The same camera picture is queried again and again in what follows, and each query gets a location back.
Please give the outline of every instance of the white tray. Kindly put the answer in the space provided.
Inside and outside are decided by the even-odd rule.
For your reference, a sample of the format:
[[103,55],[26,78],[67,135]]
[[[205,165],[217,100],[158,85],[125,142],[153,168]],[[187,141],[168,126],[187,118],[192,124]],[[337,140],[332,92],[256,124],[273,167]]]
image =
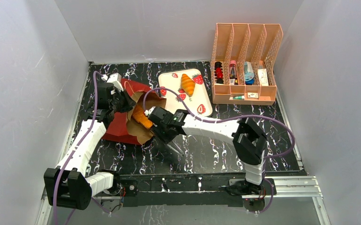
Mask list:
[[[181,94],[182,96],[186,96],[184,102],[195,115],[211,116],[212,106],[204,83],[196,83],[192,97],[189,97],[185,93],[179,93],[179,89],[181,89],[182,74],[187,74],[190,78],[193,79],[193,76],[200,75],[201,73],[198,69],[186,69],[163,73],[158,76],[158,84],[160,87],[166,87],[175,91],[178,95]],[[177,109],[185,109],[182,102],[178,102],[176,96],[173,93],[167,91],[166,93],[161,94],[165,94],[163,97],[167,99],[165,105],[166,110],[170,111],[171,113],[175,113]]]

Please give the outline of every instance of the black marble tabletop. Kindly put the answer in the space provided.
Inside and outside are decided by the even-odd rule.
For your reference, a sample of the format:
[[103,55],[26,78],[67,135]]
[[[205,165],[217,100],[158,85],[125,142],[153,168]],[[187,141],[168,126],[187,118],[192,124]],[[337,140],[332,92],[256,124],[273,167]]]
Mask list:
[[[91,65],[73,138],[81,126],[80,115],[87,110],[94,98],[92,74],[95,70],[108,75],[118,72],[123,78],[155,88],[158,87],[158,76],[161,73],[189,68],[200,70],[211,99],[211,72],[208,61]],[[212,108],[213,118],[224,119],[243,114],[259,114],[283,122],[277,102],[271,106],[212,104]],[[287,150],[290,146],[290,139],[284,129],[270,121],[256,120],[256,122],[268,136],[267,154],[278,154]],[[174,139],[174,142],[184,150],[184,157],[159,145],[156,141],[148,141],[143,146],[137,146],[101,140],[91,157],[87,175],[93,175],[100,169],[117,170],[120,174],[244,171],[244,164],[237,158],[235,149],[225,142],[191,135],[180,135]],[[266,170],[296,171],[299,170],[299,167],[295,155],[289,154],[282,158],[270,159],[266,163]]]

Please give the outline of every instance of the small package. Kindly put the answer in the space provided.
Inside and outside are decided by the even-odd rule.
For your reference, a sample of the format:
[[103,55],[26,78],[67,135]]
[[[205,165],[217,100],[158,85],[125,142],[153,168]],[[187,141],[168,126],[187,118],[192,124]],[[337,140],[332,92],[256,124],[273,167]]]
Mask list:
[[262,86],[269,86],[266,69],[259,69],[258,77],[259,77],[259,82],[261,83]]
[[258,93],[256,93],[256,92],[247,92],[247,98],[255,98],[255,99],[258,99],[259,96],[258,96]]

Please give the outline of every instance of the black bracket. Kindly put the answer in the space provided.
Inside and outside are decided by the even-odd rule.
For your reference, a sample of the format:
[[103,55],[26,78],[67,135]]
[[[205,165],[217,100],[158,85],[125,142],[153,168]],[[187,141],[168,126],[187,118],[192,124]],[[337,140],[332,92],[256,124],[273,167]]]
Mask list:
[[[60,169],[48,168],[44,173],[44,183],[48,202],[53,205],[53,191]],[[92,197],[92,190],[80,172],[65,170],[59,181],[57,206],[84,210]]]
[[237,156],[242,162],[250,165],[261,163],[267,136],[252,118],[241,119],[237,131],[232,134],[232,137]]
[[[98,109],[96,112],[96,120],[103,122],[108,128],[114,119],[114,114],[117,112],[125,113],[131,111],[136,102],[131,99],[126,91],[116,90],[112,83],[98,84]],[[82,120],[90,120],[94,114],[94,102],[90,102],[88,110],[82,115]]]
[[179,134],[186,135],[182,129],[186,115],[188,115],[186,110],[178,109],[172,114],[166,109],[155,107],[149,115],[149,120],[154,123],[151,130],[164,144],[168,144]]
[[121,180],[121,185],[125,188],[125,197],[136,196],[138,194],[138,181],[137,180]]

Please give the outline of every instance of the wire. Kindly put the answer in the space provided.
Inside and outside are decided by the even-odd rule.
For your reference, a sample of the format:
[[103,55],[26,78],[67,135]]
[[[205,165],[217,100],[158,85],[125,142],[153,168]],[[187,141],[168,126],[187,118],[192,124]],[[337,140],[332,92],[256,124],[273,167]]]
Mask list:
[[91,198],[95,203],[96,203],[96,205],[98,205],[105,213],[109,213],[110,214],[110,211],[108,210],[108,209],[106,209],[105,207],[103,207],[100,203],[98,203],[97,201],[96,201],[96,199],[94,199],[94,198]]
[[[73,155],[75,153],[75,150],[77,150],[78,146],[80,146],[80,144],[83,142],[85,137],[92,130],[92,127],[93,127],[95,119],[96,119],[96,113],[97,113],[97,109],[98,109],[98,84],[97,84],[97,81],[96,81],[96,74],[99,74],[100,76],[103,76],[98,71],[95,71],[93,73],[94,88],[95,88],[95,103],[94,103],[94,112],[93,112],[93,116],[92,116],[92,123],[91,123],[90,127],[88,128],[87,132],[81,137],[81,139],[76,144],[75,149],[73,151],[71,151],[70,155],[68,156],[68,158],[66,159],[66,161],[63,164],[62,168],[60,169],[59,174],[58,174],[58,178],[56,179],[56,182],[55,182],[55,188],[53,189],[53,218],[54,218],[54,221],[55,221],[55,225],[59,224],[59,222],[58,222],[57,197],[58,197],[59,183],[60,183],[60,180],[62,178],[62,174],[65,171],[65,168],[68,165],[70,159],[73,157]],[[70,217],[73,215],[73,213],[74,212],[70,213],[70,215],[68,217],[69,220],[70,220]]]
[[228,118],[228,119],[223,119],[223,120],[204,120],[204,119],[201,119],[200,117],[197,117],[196,115],[194,115],[194,113],[188,108],[188,106],[186,105],[186,103],[181,99],[181,97],[173,90],[171,89],[168,89],[168,88],[154,88],[154,89],[151,89],[149,90],[148,92],[146,92],[146,94],[144,95],[143,97],[143,110],[145,111],[146,110],[146,98],[147,98],[147,95],[152,92],[152,91],[156,91],[156,90],[167,90],[171,93],[173,93],[174,95],[176,95],[177,98],[180,99],[180,101],[182,102],[183,106],[186,108],[186,110],[189,112],[189,114],[191,116],[193,116],[196,120],[199,120],[199,121],[202,121],[202,122],[206,122],[206,123],[223,123],[223,122],[227,122],[227,121],[231,121],[231,120],[238,120],[238,119],[242,119],[242,118],[259,118],[259,119],[264,119],[264,120],[269,120],[269,121],[272,121],[274,123],[277,123],[279,124],[282,128],[286,129],[287,132],[289,133],[290,137],[291,137],[291,147],[289,149],[287,149],[285,152],[282,152],[282,153],[279,153],[279,154],[276,154],[276,155],[271,155],[271,156],[265,156],[264,159],[267,159],[267,158],[275,158],[275,157],[283,157],[289,153],[291,153],[295,147],[295,136],[293,135],[292,131],[290,130],[290,128],[288,128],[284,123],[276,120],[276,119],[273,119],[273,118],[270,118],[270,117],[267,117],[267,116],[261,116],[261,115],[241,115],[241,116],[236,116],[236,117],[231,117],[231,118]]
[[255,200],[259,200],[259,198],[261,197],[261,193],[262,193],[262,191],[259,192],[259,196]]
[[124,194],[122,196],[120,194],[120,196],[121,196],[121,204],[124,204],[124,196],[125,196],[125,194],[126,194],[126,191],[125,191],[125,188],[124,188]]
[[117,207],[121,206],[121,204],[116,205],[110,212],[113,212]]
[[106,195],[111,195],[111,196],[115,196],[118,195],[121,192],[122,188],[119,189],[119,191],[116,194],[110,194],[110,193],[106,193],[105,190],[103,191]]
[[267,204],[267,206],[263,209],[263,210],[261,210],[261,211],[259,211],[259,213],[262,213],[262,212],[265,212],[269,207],[270,207],[270,205],[271,205],[271,202],[273,201],[273,195],[274,195],[274,190],[273,190],[273,186],[272,186],[272,184],[270,183],[270,181],[268,180],[268,179],[264,179],[266,182],[268,182],[269,183],[269,185],[270,185],[270,191],[271,191],[271,194],[270,194],[270,201],[269,201],[269,203]]
[[266,197],[266,189],[263,188],[263,196],[262,196],[261,200],[264,199],[265,197]]
[[124,82],[124,89],[127,91],[127,88],[125,87],[125,84],[128,84],[128,87],[131,89],[131,91],[132,91],[132,95],[134,95],[135,94],[135,92],[134,92],[134,89],[132,88],[132,86],[131,86],[131,84],[128,82],[128,81],[125,81]]

